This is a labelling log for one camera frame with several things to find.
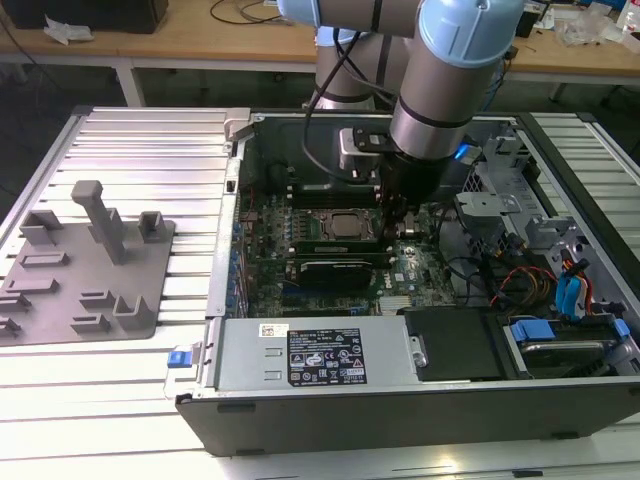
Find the black box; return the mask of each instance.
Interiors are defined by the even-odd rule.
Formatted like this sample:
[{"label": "black box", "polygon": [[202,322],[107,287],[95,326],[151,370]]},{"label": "black box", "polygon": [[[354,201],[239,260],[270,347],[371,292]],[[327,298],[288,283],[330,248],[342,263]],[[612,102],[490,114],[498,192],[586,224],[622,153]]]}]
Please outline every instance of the black box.
[{"label": "black box", "polygon": [[16,28],[42,28],[45,15],[91,30],[153,33],[169,0],[0,0]]}]

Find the motherboard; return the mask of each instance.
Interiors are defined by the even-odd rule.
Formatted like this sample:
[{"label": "motherboard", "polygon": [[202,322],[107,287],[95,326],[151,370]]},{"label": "motherboard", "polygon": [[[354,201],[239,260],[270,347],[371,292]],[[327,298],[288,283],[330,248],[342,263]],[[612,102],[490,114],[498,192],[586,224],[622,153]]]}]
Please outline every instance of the motherboard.
[{"label": "motherboard", "polygon": [[427,213],[381,246],[376,209],[294,209],[256,192],[241,205],[249,317],[395,315],[456,303]]}]

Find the wooden table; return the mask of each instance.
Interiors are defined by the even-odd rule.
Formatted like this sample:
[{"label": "wooden table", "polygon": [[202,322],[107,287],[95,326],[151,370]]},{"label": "wooden table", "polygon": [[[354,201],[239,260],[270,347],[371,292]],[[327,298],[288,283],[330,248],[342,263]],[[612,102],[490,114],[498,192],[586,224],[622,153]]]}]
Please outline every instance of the wooden table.
[{"label": "wooden table", "polygon": [[[152,35],[95,32],[95,40],[64,46],[39,30],[11,28],[16,40],[42,64],[108,66],[116,70],[129,106],[143,106],[137,68],[314,72],[314,34],[306,26],[235,26],[209,16],[213,0],[171,0]],[[256,7],[256,16],[274,15]],[[238,20],[231,2],[216,10]],[[640,56],[615,43],[564,47],[550,31],[517,38],[520,49],[508,80],[640,85]],[[28,63],[0,27],[0,63]]]}]

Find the warning label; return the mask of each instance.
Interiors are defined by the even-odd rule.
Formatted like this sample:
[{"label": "warning label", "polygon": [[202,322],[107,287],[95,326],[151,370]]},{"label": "warning label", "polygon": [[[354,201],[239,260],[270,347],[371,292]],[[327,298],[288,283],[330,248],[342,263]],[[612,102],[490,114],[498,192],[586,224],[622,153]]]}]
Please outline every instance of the warning label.
[{"label": "warning label", "polygon": [[359,328],[289,330],[287,349],[294,387],[367,383]]}]

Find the white plastic bag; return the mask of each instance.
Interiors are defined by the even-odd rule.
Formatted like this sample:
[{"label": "white plastic bag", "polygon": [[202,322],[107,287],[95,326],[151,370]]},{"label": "white plastic bag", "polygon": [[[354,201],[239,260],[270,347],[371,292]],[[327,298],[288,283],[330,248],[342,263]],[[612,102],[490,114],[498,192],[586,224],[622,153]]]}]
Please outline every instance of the white plastic bag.
[{"label": "white plastic bag", "polygon": [[607,17],[610,11],[610,6],[593,2],[575,20],[559,22],[556,35],[567,46],[601,42],[602,33],[613,22]]},{"label": "white plastic bag", "polygon": [[44,27],[44,33],[63,45],[69,45],[70,40],[80,42],[89,42],[93,40],[93,35],[91,35],[89,27],[82,25],[67,25],[66,23],[51,20],[49,17],[45,18],[47,19],[47,26]]}]

